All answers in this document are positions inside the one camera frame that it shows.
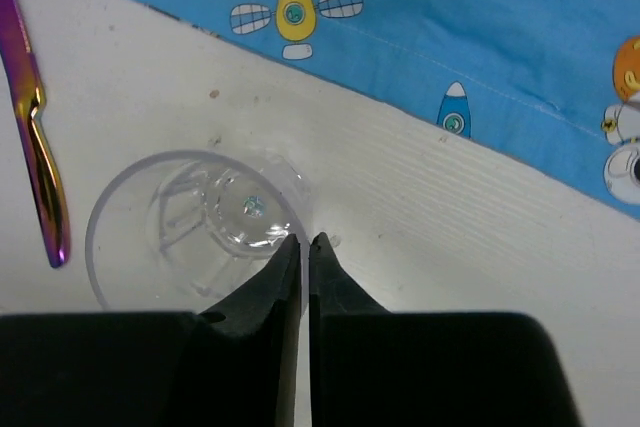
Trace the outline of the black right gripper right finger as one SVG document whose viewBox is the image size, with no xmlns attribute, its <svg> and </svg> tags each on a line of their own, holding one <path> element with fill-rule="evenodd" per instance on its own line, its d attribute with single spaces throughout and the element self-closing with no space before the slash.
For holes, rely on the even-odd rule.
<svg viewBox="0 0 640 427">
<path fill-rule="evenodd" d="M 316 426 L 577 426 L 556 349 L 514 312 L 392 312 L 309 251 L 311 414 Z"/>
</svg>

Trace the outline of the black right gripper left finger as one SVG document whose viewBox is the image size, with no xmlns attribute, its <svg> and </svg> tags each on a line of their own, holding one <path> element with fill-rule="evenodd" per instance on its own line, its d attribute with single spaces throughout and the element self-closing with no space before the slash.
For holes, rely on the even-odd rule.
<svg viewBox="0 0 640 427">
<path fill-rule="evenodd" d="M 5 315 L 5 426 L 290 426 L 300 244 L 205 312 Z"/>
</svg>

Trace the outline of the clear plastic cup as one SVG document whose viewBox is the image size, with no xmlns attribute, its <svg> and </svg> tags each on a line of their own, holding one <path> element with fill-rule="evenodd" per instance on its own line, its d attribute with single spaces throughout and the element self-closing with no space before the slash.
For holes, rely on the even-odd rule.
<svg viewBox="0 0 640 427">
<path fill-rule="evenodd" d="M 287 236 L 306 249 L 311 216 L 306 176 L 273 152 L 154 154 L 98 197 L 85 235 L 89 282 L 106 311 L 203 312 Z"/>
</svg>

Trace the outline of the blue patterned cloth placemat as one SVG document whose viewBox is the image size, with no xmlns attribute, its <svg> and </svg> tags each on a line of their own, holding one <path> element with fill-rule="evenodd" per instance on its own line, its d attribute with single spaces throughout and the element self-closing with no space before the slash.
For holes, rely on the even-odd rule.
<svg viewBox="0 0 640 427">
<path fill-rule="evenodd" d="M 136 0 L 639 214 L 639 0 Z"/>
</svg>

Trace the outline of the iridescent knife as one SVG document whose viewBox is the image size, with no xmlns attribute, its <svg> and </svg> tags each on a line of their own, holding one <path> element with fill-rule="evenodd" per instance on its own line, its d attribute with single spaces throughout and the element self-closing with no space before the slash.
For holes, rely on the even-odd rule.
<svg viewBox="0 0 640 427">
<path fill-rule="evenodd" d="M 64 266 L 71 229 L 63 184 L 41 114 L 46 94 L 18 0 L 1 0 L 1 58 L 49 264 Z"/>
</svg>

